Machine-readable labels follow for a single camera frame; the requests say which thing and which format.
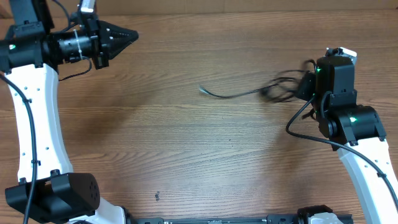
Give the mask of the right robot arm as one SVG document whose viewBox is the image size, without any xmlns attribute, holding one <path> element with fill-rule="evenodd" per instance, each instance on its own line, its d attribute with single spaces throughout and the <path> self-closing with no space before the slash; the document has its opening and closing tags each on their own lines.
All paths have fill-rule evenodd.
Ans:
<svg viewBox="0 0 398 224">
<path fill-rule="evenodd" d="M 386 130 L 374 108 L 357 103 L 354 59 L 324 56 L 304 76 L 297 98 L 312 106 L 325 142 L 338 153 L 368 223 L 397 223 L 397 177 Z"/>
</svg>

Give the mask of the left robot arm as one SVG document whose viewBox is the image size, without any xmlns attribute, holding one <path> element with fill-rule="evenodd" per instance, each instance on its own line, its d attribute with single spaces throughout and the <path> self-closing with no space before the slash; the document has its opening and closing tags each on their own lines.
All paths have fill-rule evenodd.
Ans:
<svg viewBox="0 0 398 224">
<path fill-rule="evenodd" d="M 1 80 L 11 92 L 19 137 L 17 185 L 6 202 L 38 223 L 133 223 L 129 211 L 100 195 L 95 177 L 76 173 L 65 149 L 57 93 L 58 66 L 109 65 L 139 35 L 98 19 L 94 1 L 80 1 L 55 31 L 45 1 L 13 0 L 14 24 L 1 41 Z"/>
</svg>

